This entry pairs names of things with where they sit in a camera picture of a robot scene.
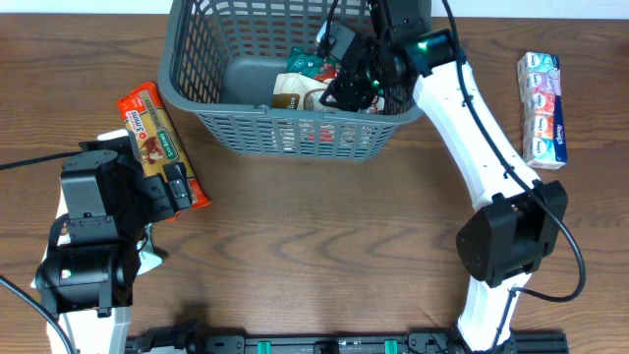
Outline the green Nescafe coffee bag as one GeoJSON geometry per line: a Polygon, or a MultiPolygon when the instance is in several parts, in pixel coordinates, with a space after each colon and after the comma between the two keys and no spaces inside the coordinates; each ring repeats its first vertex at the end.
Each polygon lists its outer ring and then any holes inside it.
{"type": "MultiPolygon", "coordinates": [[[[323,59],[315,54],[305,51],[301,47],[292,48],[288,59],[286,73],[298,73],[329,85],[336,77],[340,69],[340,63],[335,59],[323,59]]],[[[366,114],[380,114],[384,110],[384,101],[372,105],[368,110],[359,111],[366,114]]],[[[341,142],[343,144],[351,144],[353,136],[356,133],[356,127],[341,127],[341,142]]]]}

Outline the grey plastic basket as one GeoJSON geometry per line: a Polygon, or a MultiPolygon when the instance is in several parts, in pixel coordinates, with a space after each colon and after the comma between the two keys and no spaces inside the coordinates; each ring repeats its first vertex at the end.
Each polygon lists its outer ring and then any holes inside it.
{"type": "Polygon", "coordinates": [[[355,32],[372,30],[365,1],[176,0],[159,67],[162,96],[236,152],[368,159],[422,116],[405,89],[381,97],[376,114],[271,105],[289,53],[315,52],[329,14],[355,32]]]}

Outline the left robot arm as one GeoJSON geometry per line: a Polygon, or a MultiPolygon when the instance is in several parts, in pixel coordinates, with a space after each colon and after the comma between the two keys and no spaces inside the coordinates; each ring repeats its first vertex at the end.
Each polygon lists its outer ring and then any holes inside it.
{"type": "Polygon", "coordinates": [[[132,318],[139,242],[151,223],[192,205],[182,162],[148,176],[132,132],[82,142],[62,165],[58,215],[34,285],[54,353],[122,353],[132,318]]]}

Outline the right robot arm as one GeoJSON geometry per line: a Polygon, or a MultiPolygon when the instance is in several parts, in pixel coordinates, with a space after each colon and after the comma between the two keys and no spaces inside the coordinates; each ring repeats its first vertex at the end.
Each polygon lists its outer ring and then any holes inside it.
{"type": "Polygon", "coordinates": [[[517,353],[521,346],[510,329],[516,302],[566,233],[566,191],[543,182],[507,140],[478,91],[455,26],[428,31],[402,1],[371,1],[368,11],[369,34],[333,17],[321,26],[317,52],[341,67],[322,101],[357,111],[380,93],[404,89],[428,116],[474,209],[456,237],[471,280],[450,348],[517,353]]]}

